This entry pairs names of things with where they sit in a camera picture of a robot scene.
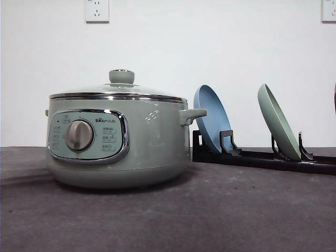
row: cooker base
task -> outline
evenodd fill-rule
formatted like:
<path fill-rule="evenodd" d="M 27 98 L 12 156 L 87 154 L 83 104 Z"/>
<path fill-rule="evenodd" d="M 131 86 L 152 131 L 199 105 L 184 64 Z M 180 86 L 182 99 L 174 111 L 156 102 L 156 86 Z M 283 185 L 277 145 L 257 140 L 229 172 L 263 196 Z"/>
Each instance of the cooker base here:
<path fill-rule="evenodd" d="M 157 184 L 178 177 L 186 168 L 186 162 L 137 170 L 90 171 L 72 170 L 47 165 L 54 178 L 62 183 L 97 189 L 127 188 Z"/>

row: wall outlet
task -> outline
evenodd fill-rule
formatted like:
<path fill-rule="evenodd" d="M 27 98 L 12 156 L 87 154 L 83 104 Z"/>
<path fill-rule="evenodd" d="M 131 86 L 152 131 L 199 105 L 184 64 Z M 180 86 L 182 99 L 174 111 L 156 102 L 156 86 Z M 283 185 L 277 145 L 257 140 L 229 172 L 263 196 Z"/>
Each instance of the wall outlet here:
<path fill-rule="evenodd" d="M 336 22 L 336 0 L 322 0 L 322 22 Z"/>
<path fill-rule="evenodd" d="M 110 21 L 109 0 L 86 0 L 86 23 Z"/>

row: lid knob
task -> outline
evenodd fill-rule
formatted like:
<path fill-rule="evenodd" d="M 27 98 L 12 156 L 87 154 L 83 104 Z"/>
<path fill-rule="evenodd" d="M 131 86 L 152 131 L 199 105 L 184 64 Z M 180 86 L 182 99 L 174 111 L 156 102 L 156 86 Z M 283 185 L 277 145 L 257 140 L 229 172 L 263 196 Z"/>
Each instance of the lid knob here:
<path fill-rule="evenodd" d="M 127 83 L 133 84 L 134 82 L 134 73 L 129 70 L 116 69 L 109 72 L 110 82 L 111 83 Z"/>

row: gray countertop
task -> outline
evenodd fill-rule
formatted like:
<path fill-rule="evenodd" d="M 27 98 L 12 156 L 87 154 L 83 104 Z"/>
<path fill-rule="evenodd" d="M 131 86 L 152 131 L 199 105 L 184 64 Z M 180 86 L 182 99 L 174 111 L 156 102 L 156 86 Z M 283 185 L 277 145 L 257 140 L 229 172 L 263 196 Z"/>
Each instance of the gray countertop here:
<path fill-rule="evenodd" d="M 190 163 L 99 191 L 56 182 L 45 148 L 2 148 L 1 162 L 2 252 L 336 251 L 336 176 Z"/>

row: dish rack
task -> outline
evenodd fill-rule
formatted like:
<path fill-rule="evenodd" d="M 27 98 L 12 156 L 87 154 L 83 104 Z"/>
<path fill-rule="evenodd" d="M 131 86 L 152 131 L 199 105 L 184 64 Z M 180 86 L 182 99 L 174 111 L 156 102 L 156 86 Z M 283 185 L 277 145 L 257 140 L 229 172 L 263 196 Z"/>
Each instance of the dish rack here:
<path fill-rule="evenodd" d="M 233 130 L 219 132 L 220 146 L 222 153 L 212 153 L 206 145 L 204 139 L 200 143 L 200 131 L 193 131 L 193 162 L 216 163 L 227 165 L 239 165 L 248 167 L 258 167 L 279 171 L 294 171 L 303 173 L 317 173 L 336 175 L 336 157 L 318 156 L 309 153 L 302 145 L 302 132 L 299 133 L 299 149 L 301 153 L 300 161 L 289 160 L 281 151 L 275 147 L 275 139 L 271 136 L 272 152 L 244 151 L 238 148 L 234 142 Z M 230 142 L 234 147 L 227 150 L 224 146 L 225 137 L 230 137 Z"/>

